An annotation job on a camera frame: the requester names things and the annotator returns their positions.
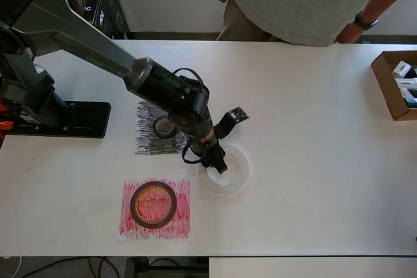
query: white label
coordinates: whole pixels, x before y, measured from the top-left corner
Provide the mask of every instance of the white label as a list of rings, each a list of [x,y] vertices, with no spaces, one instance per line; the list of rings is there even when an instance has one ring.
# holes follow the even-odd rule
[[[102,10],[100,13],[100,26],[103,26],[103,20],[104,20],[104,12]]]

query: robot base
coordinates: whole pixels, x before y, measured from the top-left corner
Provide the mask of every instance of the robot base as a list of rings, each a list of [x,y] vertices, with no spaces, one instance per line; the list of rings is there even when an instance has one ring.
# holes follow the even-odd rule
[[[106,134],[111,106],[107,102],[66,101],[74,118],[63,128],[15,122],[8,135],[103,138]]]

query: floor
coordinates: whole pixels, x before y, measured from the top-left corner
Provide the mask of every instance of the floor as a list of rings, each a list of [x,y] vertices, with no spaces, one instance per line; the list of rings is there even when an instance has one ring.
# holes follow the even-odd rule
[[[15,278],[20,278],[21,276],[29,273],[33,270],[37,270],[45,265],[56,262],[57,260],[62,260],[68,257],[23,257],[22,266],[16,275]],[[124,271],[126,268],[126,257],[109,257],[108,258],[118,269],[120,277],[124,277]],[[97,274],[98,265],[100,263],[99,258],[91,259],[91,266]],[[18,257],[12,257],[8,260],[5,260],[3,257],[0,257],[0,278],[11,278],[13,273],[16,271],[16,268],[19,264]],[[50,268],[42,270],[38,273],[35,273],[30,276],[31,278],[94,278],[93,274],[90,271],[87,259],[81,260],[72,260],[69,262],[64,262],[56,264]],[[102,278],[114,278],[116,274],[112,267],[109,264],[104,263],[101,271]]]

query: black tape roll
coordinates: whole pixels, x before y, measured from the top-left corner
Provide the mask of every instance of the black tape roll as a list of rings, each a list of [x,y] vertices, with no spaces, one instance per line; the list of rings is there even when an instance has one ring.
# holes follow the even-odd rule
[[[158,221],[157,223],[149,223],[148,221],[145,221],[140,216],[137,210],[136,204],[139,201],[141,195],[143,195],[146,191],[150,189],[154,189],[154,188],[160,188],[169,195],[169,198],[171,199],[171,208],[163,220]],[[177,198],[175,196],[175,192],[172,190],[171,187],[169,187],[164,182],[147,182],[146,184],[143,184],[135,191],[135,193],[132,196],[132,200],[130,200],[130,213],[132,213],[133,219],[140,226],[149,228],[149,229],[157,229],[157,228],[161,228],[165,226],[173,219],[176,211],[177,211]]]

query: orange part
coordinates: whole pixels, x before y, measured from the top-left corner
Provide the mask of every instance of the orange part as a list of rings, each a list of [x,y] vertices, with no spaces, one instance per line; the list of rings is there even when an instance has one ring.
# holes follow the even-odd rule
[[[0,121],[0,130],[11,130],[13,127],[13,122],[4,120]]]

